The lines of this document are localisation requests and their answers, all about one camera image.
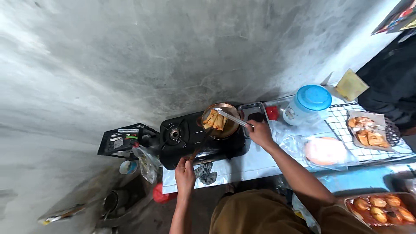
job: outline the concrete wall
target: concrete wall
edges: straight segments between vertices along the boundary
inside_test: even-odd
[[[395,35],[398,0],[0,0],[0,229],[36,219],[119,159],[104,131],[338,80]],[[88,232],[69,223],[62,233]]]

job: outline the plastic jar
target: plastic jar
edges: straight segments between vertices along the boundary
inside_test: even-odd
[[[290,125],[301,125],[312,115],[326,110],[332,96],[320,85],[302,86],[283,112],[283,119]]]

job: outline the gas stove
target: gas stove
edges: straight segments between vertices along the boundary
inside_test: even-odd
[[[192,154],[206,135],[201,126],[203,111],[168,119],[160,126],[160,161],[168,170],[174,170],[181,157]],[[224,139],[208,137],[207,142],[196,155],[194,165],[231,159],[247,153],[249,139],[241,126]]]

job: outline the person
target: person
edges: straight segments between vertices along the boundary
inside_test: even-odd
[[[320,224],[323,234],[372,234],[369,227],[347,210],[334,205],[334,195],[272,139],[266,123],[249,120],[250,138],[279,166],[299,200]],[[189,201],[195,185],[191,161],[181,159],[175,170],[178,198],[170,234],[191,233]],[[310,233],[305,222],[272,190],[248,190],[223,197],[211,217],[210,234]]]
[[[416,134],[416,36],[404,40],[406,35],[400,34],[357,71],[370,87],[358,103],[367,111],[384,114],[402,136]]]

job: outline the frying pan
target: frying pan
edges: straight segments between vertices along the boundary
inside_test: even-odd
[[[211,105],[210,107],[208,107],[204,113],[202,114],[202,118],[201,118],[201,124],[202,126],[204,125],[203,121],[209,116],[211,109],[212,108],[221,108],[224,112],[226,112],[227,114],[230,114],[238,119],[240,119],[240,115],[237,111],[237,109],[233,106],[230,105],[228,103],[216,103]],[[231,120],[227,120],[227,122],[224,125],[224,130],[217,130],[214,129],[211,132],[210,137],[214,138],[214,139],[222,139],[222,138],[226,138],[231,136],[235,131],[237,131],[237,129],[239,128],[239,124],[231,121]]]

